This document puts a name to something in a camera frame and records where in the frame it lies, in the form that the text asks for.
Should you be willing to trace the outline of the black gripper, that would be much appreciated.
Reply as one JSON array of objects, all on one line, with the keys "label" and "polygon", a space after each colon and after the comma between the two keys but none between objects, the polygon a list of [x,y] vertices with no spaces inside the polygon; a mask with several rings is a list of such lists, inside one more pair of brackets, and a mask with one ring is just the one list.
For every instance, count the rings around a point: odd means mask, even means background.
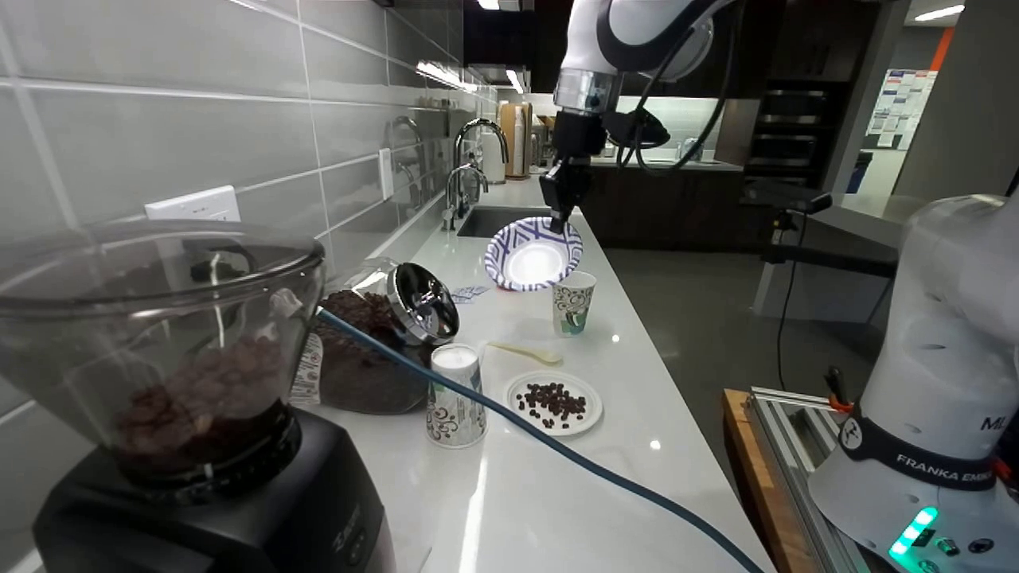
[{"label": "black gripper", "polygon": [[603,147],[603,126],[597,113],[559,111],[553,117],[553,158],[540,176],[540,197],[546,203],[546,229],[562,232],[580,212],[580,200],[590,190],[590,158]]}]

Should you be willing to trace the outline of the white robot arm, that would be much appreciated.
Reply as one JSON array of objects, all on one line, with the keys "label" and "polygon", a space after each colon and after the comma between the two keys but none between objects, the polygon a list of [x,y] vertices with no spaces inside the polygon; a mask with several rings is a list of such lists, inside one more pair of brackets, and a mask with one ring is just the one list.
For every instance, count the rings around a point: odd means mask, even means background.
[{"label": "white robot arm", "polygon": [[590,158],[607,140],[641,149],[662,125],[636,104],[618,109],[626,77],[675,82],[688,77],[712,49],[712,16],[736,0],[572,0],[565,49],[553,82],[551,164],[540,176],[540,197],[551,229],[559,232],[583,203],[592,169]]}]

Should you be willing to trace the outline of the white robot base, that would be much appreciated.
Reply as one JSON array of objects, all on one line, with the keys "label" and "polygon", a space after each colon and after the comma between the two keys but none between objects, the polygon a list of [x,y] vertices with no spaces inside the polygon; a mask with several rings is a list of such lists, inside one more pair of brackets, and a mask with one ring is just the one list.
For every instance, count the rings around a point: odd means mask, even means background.
[{"label": "white robot base", "polygon": [[1019,200],[939,197],[903,225],[878,358],[807,497],[903,573],[1019,573],[1015,409]]}]

